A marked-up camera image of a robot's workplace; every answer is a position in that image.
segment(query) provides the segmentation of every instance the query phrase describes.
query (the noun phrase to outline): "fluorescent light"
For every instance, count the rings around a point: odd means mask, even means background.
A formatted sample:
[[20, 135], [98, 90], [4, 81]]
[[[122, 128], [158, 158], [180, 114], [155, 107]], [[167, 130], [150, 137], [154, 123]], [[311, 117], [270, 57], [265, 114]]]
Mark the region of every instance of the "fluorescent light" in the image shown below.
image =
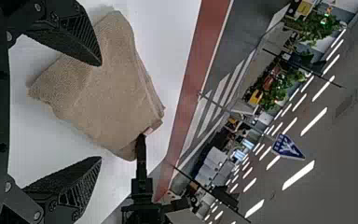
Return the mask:
[[286, 109], [283, 111], [282, 117], [286, 114], [286, 112], [292, 107], [292, 104], [286, 107]]
[[308, 79], [308, 82], [304, 85], [304, 87], [301, 89], [301, 92], [303, 92], [312, 82], [312, 80], [315, 78], [315, 76], [312, 76], [310, 79]]
[[249, 157], [243, 161], [242, 165], [244, 165], [248, 160], [249, 160]]
[[251, 187], [254, 185], [255, 181], [256, 181], [256, 178], [253, 179], [253, 180], [243, 189], [243, 192], [246, 192], [249, 188], [251, 188]]
[[223, 211], [220, 211], [219, 214], [217, 214], [217, 216], [214, 218], [214, 220], [217, 220], [218, 218], [220, 218], [223, 215]]
[[327, 89], [327, 87], [330, 85], [330, 83], [331, 83], [332, 81], [334, 81], [334, 78], [336, 78], [336, 76], [330, 77], [330, 79], [328, 80], [328, 82], [326, 82], [326, 83], [322, 86], [322, 88], [315, 94], [315, 96], [313, 96], [312, 102], [315, 102], [315, 101], [318, 99], [318, 97]]
[[245, 166], [243, 166], [242, 170], [243, 170], [243, 171], [245, 171], [245, 170], [246, 170], [246, 168], [248, 168], [248, 166], [249, 166], [250, 164], [251, 164], [251, 163], [250, 163], [250, 162], [248, 162]]
[[260, 143], [257, 143], [257, 145], [255, 146], [253, 152], [255, 152], [259, 146], [260, 146]]
[[280, 130], [280, 128], [283, 126], [283, 122], [281, 122], [279, 125], [278, 125], [278, 127], [275, 129], [275, 131], [272, 133], [272, 137], [275, 135], [275, 133], [277, 133], [279, 130]]
[[295, 90], [295, 92], [293, 93], [293, 95], [289, 98], [289, 102], [291, 102], [293, 100], [293, 98], [295, 98], [295, 96], [297, 95], [299, 90], [300, 90], [300, 88], [298, 87], [297, 90]]
[[253, 171], [253, 167], [251, 167], [248, 172], [246, 172], [246, 174], [243, 175], [242, 179], [246, 178], [246, 176], [248, 176], [248, 174], [250, 174]]
[[293, 112], [295, 112], [297, 110], [297, 108], [301, 105], [301, 103], [305, 100], [305, 98], [307, 97], [307, 94], [305, 93], [303, 95], [303, 97], [301, 97], [301, 99], [297, 102], [297, 104], [295, 105], [295, 107], [293, 107]]
[[264, 147], [265, 145], [266, 145], [266, 144], [263, 144], [263, 146], [261, 146], [261, 147], [257, 150], [257, 152], [255, 153], [256, 156], [257, 156], [258, 153], [260, 153], [260, 151], [263, 149], [263, 147]]
[[236, 175], [239, 171], [240, 171], [240, 169], [238, 169], [238, 170], [234, 173], [234, 175]]
[[253, 213], [257, 212], [258, 209], [263, 207], [263, 204], [264, 204], [264, 199], [261, 200], [259, 203], [257, 203], [255, 206], [253, 206], [251, 209], [249, 209], [249, 211], [246, 212], [245, 218], [248, 218]]
[[245, 157], [243, 158], [243, 163], [242, 165], [244, 165], [246, 163], [246, 161], [249, 159], [249, 154], [246, 154]]
[[316, 116], [316, 118], [314, 118], [308, 125], [307, 127], [305, 127], [305, 129], [301, 132], [300, 136], [303, 136], [316, 122], [318, 122], [319, 119], [321, 119], [324, 114], [327, 112], [327, 107], [321, 111], [321, 113], [318, 114], [318, 116]]
[[324, 76], [328, 70], [330, 70], [331, 67], [333, 67], [333, 65], [337, 62], [337, 60], [339, 59], [339, 54], [336, 56], [336, 58], [334, 58], [334, 60], [327, 66], [326, 69], [324, 69], [324, 73], [322, 74], [322, 76]]
[[330, 48], [332, 49], [336, 43], [338, 42], [338, 40], [345, 34], [345, 32], [347, 32], [347, 29], [344, 29], [341, 34], [339, 34], [339, 36], [337, 37], [337, 39], [333, 42], [333, 44], [330, 46]]
[[216, 209], [218, 208], [219, 206], [216, 206], [211, 213], [214, 213], [214, 211], [216, 211]]
[[267, 150], [263, 153], [263, 155], [261, 155], [261, 157], [260, 157], [260, 161], [262, 161], [266, 156], [267, 156], [267, 154], [269, 153], [269, 151], [271, 150], [271, 148], [272, 147], [269, 147], [269, 148], [267, 148]]
[[238, 186], [238, 183], [234, 185], [234, 187], [232, 187], [232, 189], [229, 191], [230, 193], [232, 193]]
[[276, 157], [274, 158], [274, 160], [272, 160], [272, 161], [268, 164], [267, 170], [269, 170], [269, 168], [271, 168], [280, 158], [281, 158], [280, 156], [276, 156]]
[[280, 110], [279, 113], [277, 114], [277, 116], [275, 116], [274, 120], [277, 119], [282, 112], [283, 112], [283, 110]]
[[272, 127], [269, 128], [267, 134], [269, 134], [272, 131], [272, 129], [274, 129], [274, 128], [275, 128], [275, 125], [272, 125]]
[[234, 177], [234, 179], [232, 180], [232, 183], [234, 183], [235, 181], [237, 181], [238, 176], [239, 176], [239, 175], [236, 175], [236, 176]]
[[336, 51], [339, 49], [339, 47], [341, 47], [342, 43], [344, 42], [344, 39], [341, 39], [341, 41], [339, 41], [338, 45], [333, 49], [333, 51], [331, 51], [331, 53], [327, 56], [326, 60], [329, 61], [331, 59], [331, 57], [333, 57], [333, 55], [336, 53]]
[[313, 170], [314, 165], [315, 165], [315, 161], [308, 163], [308, 165], [306, 165], [304, 168], [302, 168], [300, 171], [298, 171], [295, 175], [293, 175], [288, 180], [286, 180], [286, 182], [284, 182], [284, 184], [283, 184], [282, 190], [286, 190], [287, 188], [292, 186], [294, 183], [296, 183], [297, 180], [299, 180], [301, 177], [303, 177], [304, 175], [309, 173], [311, 170]]
[[287, 132], [289, 132], [289, 130], [292, 128], [293, 125], [295, 125], [295, 123], [297, 122], [297, 117], [295, 117], [292, 122], [290, 122], [289, 125], [287, 125], [286, 129], [283, 131], [282, 134], [286, 134]]

